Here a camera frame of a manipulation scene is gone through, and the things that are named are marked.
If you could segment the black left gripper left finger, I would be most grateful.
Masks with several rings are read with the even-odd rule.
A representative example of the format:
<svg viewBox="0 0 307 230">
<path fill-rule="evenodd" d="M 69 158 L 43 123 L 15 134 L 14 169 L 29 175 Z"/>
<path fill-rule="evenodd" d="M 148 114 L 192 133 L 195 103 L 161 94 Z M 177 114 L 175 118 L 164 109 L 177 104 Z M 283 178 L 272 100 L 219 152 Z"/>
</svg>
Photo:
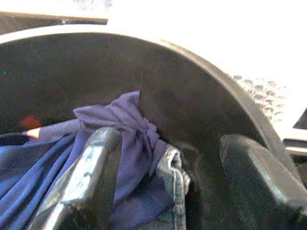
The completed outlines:
<svg viewBox="0 0 307 230">
<path fill-rule="evenodd" d="M 120 133 L 96 130 L 81 155 L 59 178 L 30 230 L 106 230 L 120 162 Z"/>
</svg>

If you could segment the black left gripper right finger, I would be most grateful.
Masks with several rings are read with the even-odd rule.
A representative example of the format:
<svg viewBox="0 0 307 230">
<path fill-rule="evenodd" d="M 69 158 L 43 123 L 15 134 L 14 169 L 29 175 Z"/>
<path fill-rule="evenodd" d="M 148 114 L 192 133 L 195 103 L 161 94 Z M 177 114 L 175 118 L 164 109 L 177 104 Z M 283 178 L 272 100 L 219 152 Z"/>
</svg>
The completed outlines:
<svg viewBox="0 0 307 230">
<path fill-rule="evenodd" d="M 307 228 L 305 186 L 265 147 L 242 135 L 225 135 L 220 157 L 244 229 Z"/>
</svg>

